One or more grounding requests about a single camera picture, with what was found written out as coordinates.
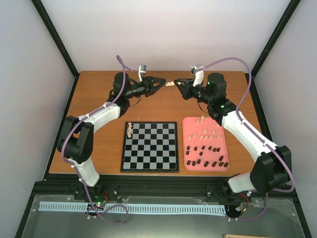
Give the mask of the light wooden queen piece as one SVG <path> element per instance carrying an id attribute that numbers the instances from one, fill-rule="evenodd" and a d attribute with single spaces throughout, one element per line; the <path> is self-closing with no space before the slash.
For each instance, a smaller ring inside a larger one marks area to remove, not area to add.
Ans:
<path id="1" fill-rule="evenodd" d="M 169 87 L 169 86 L 174 86 L 175 84 L 174 84 L 173 81 L 171 81 L 171 82 L 167 82 L 165 85 L 166 85 L 167 87 Z"/>

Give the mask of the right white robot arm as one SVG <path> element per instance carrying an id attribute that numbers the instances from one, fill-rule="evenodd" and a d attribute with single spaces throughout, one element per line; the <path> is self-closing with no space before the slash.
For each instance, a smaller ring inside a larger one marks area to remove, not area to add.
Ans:
<path id="1" fill-rule="evenodd" d="M 227 83 L 223 74 L 211 73 L 203 86 L 197 79 L 176 79 L 175 86 L 183 99 L 205 103 L 209 116 L 228 130 L 246 148 L 255 164 L 251 172 L 227 180 L 223 192 L 228 195 L 243 191 L 292 192 L 295 181 L 291 172 L 291 151 L 277 146 L 262 135 L 226 95 Z"/>

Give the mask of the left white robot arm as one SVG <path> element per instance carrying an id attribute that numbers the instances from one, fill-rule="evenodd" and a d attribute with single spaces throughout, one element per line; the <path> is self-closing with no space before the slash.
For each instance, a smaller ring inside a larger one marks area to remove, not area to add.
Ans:
<path id="1" fill-rule="evenodd" d="M 165 84 L 163 78 L 142 76 L 137 82 L 127 73 L 119 72 L 103 105 L 80 117 L 68 116 L 65 119 L 57 150 L 62 159 L 75 168 L 80 182 L 87 186 L 85 193 L 91 199 L 99 199 L 103 194 L 103 187 L 98 184 L 100 175 L 91 158 L 94 134 L 107 123 L 123 116 L 130 107 L 131 98 L 151 96 Z"/>

